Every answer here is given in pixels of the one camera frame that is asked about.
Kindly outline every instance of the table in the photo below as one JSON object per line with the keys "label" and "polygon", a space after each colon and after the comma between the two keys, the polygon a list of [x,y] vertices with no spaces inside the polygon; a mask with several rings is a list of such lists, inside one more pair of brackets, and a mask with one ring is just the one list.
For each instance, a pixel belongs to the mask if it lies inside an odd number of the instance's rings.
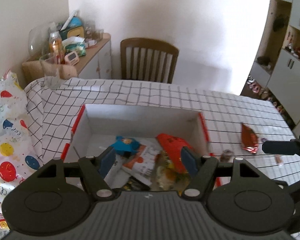
{"label": "table", "polygon": [[[30,83],[28,123],[38,158],[46,163],[60,157],[70,142],[71,127],[82,104],[119,104],[174,107],[201,110],[210,135],[210,150],[215,156],[230,149],[271,179],[293,184],[300,180],[300,156],[283,156],[279,167],[273,155],[261,150],[256,155],[241,149],[241,122],[259,138],[290,140],[293,133],[270,102],[215,91],[191,89],[157,82],[127,80],[85,80],[71,78],[59,89],[43,86],[44,79]],[[223,178],[222,183],[229,182]]]}

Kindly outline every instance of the red balloon print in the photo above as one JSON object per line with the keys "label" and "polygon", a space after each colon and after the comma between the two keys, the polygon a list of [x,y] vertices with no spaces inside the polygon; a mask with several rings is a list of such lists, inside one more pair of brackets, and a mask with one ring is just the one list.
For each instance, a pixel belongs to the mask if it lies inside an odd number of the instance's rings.
{"label": "red balloon print", "polygon": [[24,128],[26,128],[26,129],[28,129],[28,127],[26,126],[26,123],[25,123],[25,121],[23,121],[23,120],[20,120],[20,124],[24,127]]}
{"label": "red balloon print", "polygon": [[0,165],[0,177],[6,181],[10,182],[17,178],[16,168],[10,162],[3,162]]}
{"label": "red balloon print", "polygon": [[10,94],[7,90],[3,90],[1,93],[0,93],[0,96],[2,98],[10,98],[12,97],[12,94]]}

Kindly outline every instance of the cardboard box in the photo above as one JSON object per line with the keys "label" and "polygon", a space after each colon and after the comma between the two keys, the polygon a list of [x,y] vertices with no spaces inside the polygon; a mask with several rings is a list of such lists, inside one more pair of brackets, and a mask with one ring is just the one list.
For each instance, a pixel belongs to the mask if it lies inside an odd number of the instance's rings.
{"label": "cardboard box", "polygon": [[[44,77],[44,72],[41,63],[39,62],[39,58],[40,55],[33,56],[30,59],[28,59],[26,62],[22,63],[22,70],[25,75],[27,84],[31,83],[32,81],[38,78]],[[77,76],[78,74],[74,66],[65,65],[65,64],[61,65],[60,77],[62,79],[69,79]]]}
{"label": "cardboard box", "polygon": [[116,136],[144,138],[157,144],[160,133],[185,139],[198,156],[208,155],[201,112],[155,106],[84,105],[72,128],[72,140],[61,158],[76,162],[99,156]]}

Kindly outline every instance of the blue balloon print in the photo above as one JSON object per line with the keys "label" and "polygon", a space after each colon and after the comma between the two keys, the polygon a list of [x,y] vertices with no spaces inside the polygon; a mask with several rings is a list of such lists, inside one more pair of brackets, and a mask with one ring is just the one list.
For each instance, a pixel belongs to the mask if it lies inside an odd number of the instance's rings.
{"label": "blue balloon print", "polygon": [[26,164],[31,168],[31,169],[34,169],[34,170],[38,170],[40,168],[40,164],[39,162],[32,156],[28,155],[26,158],[25,158],[25,161],[26,161]]}
{"label": "blue balloon print", "polygon": [[12,127],[13,123],[9,122],[7,119],[3,121],[3,128],[6,129],[7,127]]}

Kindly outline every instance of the toy figurine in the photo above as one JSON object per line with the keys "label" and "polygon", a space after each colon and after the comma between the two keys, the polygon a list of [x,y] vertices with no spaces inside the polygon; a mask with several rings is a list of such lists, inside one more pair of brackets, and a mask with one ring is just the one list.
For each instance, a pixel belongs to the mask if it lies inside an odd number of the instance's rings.
{"label": "toy figurine", "polygon": [[111,146],[115,149],[117,154],[130,157],[138,152],[137,150],[140,147],[140,143],[134,138],[117,136],[116,140],[117,141]]}

